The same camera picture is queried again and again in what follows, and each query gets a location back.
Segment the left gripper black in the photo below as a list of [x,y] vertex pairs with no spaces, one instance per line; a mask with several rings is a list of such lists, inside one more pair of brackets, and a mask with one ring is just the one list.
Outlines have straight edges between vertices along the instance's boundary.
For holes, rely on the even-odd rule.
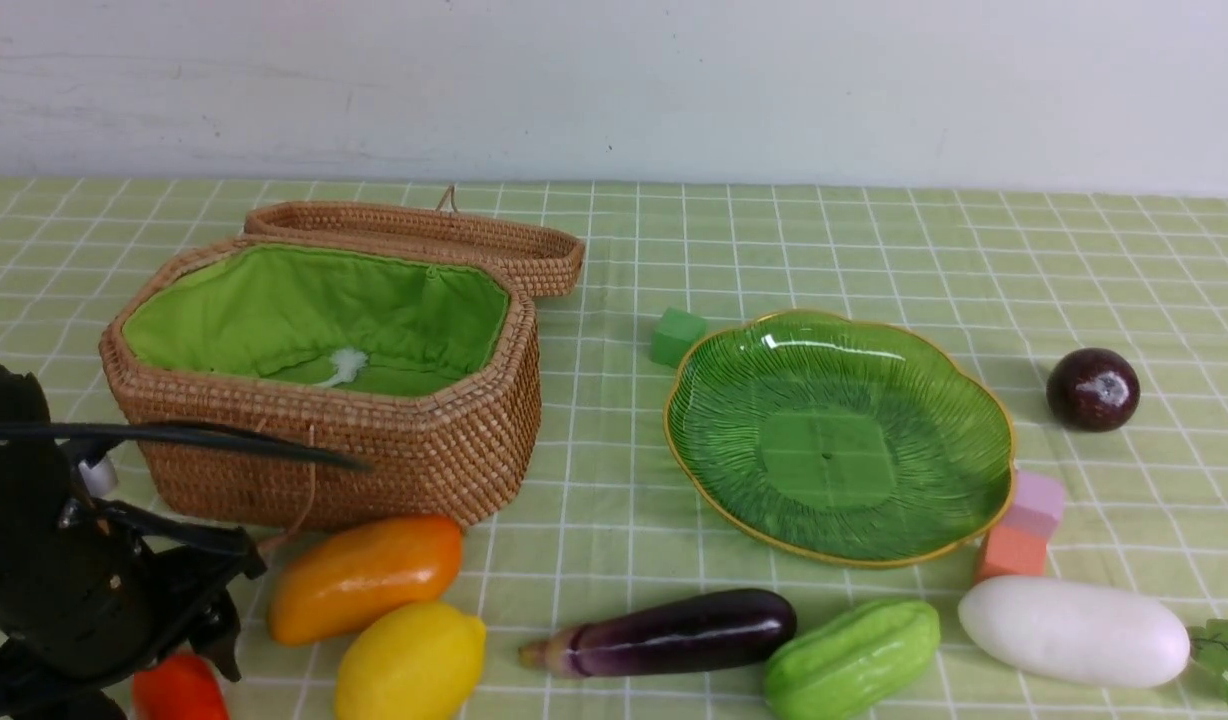
[[244,530],[95,501],[65,473],[0,473],[0,719],[125,718],[106,691],[185,643],[239,683],[227,585],[265,569]]

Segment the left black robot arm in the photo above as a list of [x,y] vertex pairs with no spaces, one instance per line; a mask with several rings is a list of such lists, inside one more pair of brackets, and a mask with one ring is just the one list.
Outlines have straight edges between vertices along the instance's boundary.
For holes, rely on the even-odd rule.
[[242,528],[90,496],[80,457],[122,437],[56,428],[37,378],[0,364],[0,718],[120,719],[106,689],[183,644],[242,679],[227,587],[265,562]]

